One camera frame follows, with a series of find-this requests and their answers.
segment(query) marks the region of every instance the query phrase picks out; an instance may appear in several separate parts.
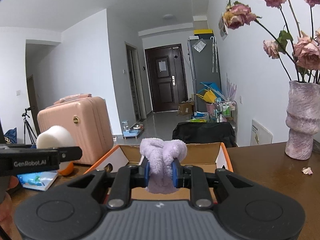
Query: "paper notice on door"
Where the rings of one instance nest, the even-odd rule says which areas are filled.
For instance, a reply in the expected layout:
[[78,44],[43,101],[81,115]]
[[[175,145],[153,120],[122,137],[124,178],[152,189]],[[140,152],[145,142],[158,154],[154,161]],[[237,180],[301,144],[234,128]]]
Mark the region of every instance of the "paper notice on door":
[[160,70],[160,72],[167,70],[167,65],[166,65],[165,61],[160,61],[159,62],[159,70]]

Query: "rose stem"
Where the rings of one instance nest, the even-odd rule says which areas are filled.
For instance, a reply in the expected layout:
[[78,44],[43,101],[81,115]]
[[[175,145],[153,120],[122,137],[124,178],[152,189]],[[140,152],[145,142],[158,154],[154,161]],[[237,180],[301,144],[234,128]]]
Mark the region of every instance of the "rose stem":
[[301,32],[300,32],[300,27],[299,27],[298,20],[297,20],[297,18],[296,18],[296,15],[294,14],[294,11],[293,11],[293,8],[292,8],[291,1],[290,1],[290,0],[288,0],[288,2],[289,2],[290,9],[291,9],[291,11],[292,11],[292,15],[293,15],[293,17],[294,17],[294,20],[296,21],[296,24],[297,24],[299,37],[301,38]]
[[306,81],[304,80],[304,76],[306,75],[306,72],[305,72],[305,70],[303,69],[303,74],[301,74],[301,76],[302,76],[302,83],[305,83]]
[[308,80],[308,83],[310,83],[310,80],[311,80],[311,76],[312,76],[312,70],[310,70],[310,76],[309,76],[309,80]]
[[316,71],[316,74],[313,77],[313,82],[316,83],[316,81],[318,80],[318,74],[319,74],[319,70]]
[[262,24],[262,23],[260,23],[258,20],[254,20],[257,24],[259,24],[262,28],[264,28],[275,40],[276,40],[276,42],[279,44],[279,46],[280,46],[280,48],[286,53],[286,55],[291,59],[291,61],[293,62],[293,63],[295,63],[294,62],[294,60],[293,60],[293,58],[289,55],[289,53],[284,49],[284,47],[282,46],[282,44],[278,41],[278,39]]
[[288,73],[287,69],[285,68],[285,66],[284,66],[284,64],[283,64],[282,59],[280,58],[280,55],[279,55],[279,60],[281,61],[281,64],[282,64],[282,66],[283,66],[284,70],[286,71],[286,73],[287,73],[287,75],[288,75],[288,77],[289,77],[290,81],[291,81],[291,77],[290,77],[290,75],[289,75],[289,73]]
[[313,29],[313,16],[312,16],[312,7],[310,6],[310,13],[311,13],[311,26],[312,26],[312,38],[314,34],[314,29]]
[[[287,20],[286,20],[286,18],[285,18],[285,16],[284,16],[284,13],[283,13],[283,11],[282,11],[282,6],[281,6],[281,5],[280,5],[280,8],[279,8],[279,9],[280,9],[281,14],[282,14],[282,16],[283,16],[284,23],[285,23],[285,26],[286,26],[286,28],[287,28],[287,31],[288,31],[288,33],[290,33],[290,31],[289,31],[289,26],[288,26]],[[292,40],[290,40],[290,42],[291,42],[292,50],[294,51],[293,41],[292,41]],[[297,64],[296,64],[296,63],[294,63],[294,66],[295,66],[296,71],[297,71],[298,81],[300,81],[299,71],[298,71]]]

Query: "finger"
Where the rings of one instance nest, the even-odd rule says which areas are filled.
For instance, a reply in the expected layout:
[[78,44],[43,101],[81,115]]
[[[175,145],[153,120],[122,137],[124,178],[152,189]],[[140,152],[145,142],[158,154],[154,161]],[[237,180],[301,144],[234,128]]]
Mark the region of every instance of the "finger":
[[13,223],[12,216],[8,216],[6,219],[0,222],[2,229],[8,234],[11,234],[11,224]]
[[8,193],[5,194],[4,201],[0,204],[0,222],[11,215],[12,201]]
[[19,183],[19,180],[17,177],[10,176],[10,182],[9,182],[8,189],[16,187],[18,185],[18,183]]

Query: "cardboard box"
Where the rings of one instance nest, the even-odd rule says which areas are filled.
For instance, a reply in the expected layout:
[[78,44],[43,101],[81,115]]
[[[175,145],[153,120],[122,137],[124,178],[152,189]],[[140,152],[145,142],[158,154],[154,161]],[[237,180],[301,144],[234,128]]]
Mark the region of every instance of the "cardboard box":
[[[233,171],[232,165],[229,159],[227,149],[223,143],[208,143],[208,144],[188,144],[187,157],[181,162],[182,165],[195,165],[201,167],[204,172],[214,173],[216,168],[225,168],[229,171]],[[139,146],[129,145],[116,145],[114,146],[104,157],[102,157],[97,163],[95,163],[85,173],[93,171],[97,168],[104,168],[105,160],[113,153],[123,153],[129,160],[129,164],[138,165],[141,159]],[[215,200],[213,189],[210,189],[212,198]],[[144,188],[134,188],[132,190],[133,199],[147,199],[147,200],[170,200],[170,199],[189,199],[190,190],[181,188],[177,192],[172,194],[151,194]]]
[[194,102],[186,102],[186,103],[179,104],[178,114],[180,115],[193,114],[194,105],[195,105]]

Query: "suitcase handle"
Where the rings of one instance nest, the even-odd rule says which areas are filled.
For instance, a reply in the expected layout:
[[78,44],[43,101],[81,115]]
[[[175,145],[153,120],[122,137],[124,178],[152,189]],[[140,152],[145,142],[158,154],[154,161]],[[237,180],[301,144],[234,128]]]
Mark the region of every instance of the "suitcase handle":
[[53,105],[57,105],[57,104],[61,104],[61,103],[65,103],[68,101],[77,100],[81,98],[90,98],[90,97],[92,97],[92,94],[77,94],[77,95],[67,96],[65,98],[61,98],[57,102],[54,102]]

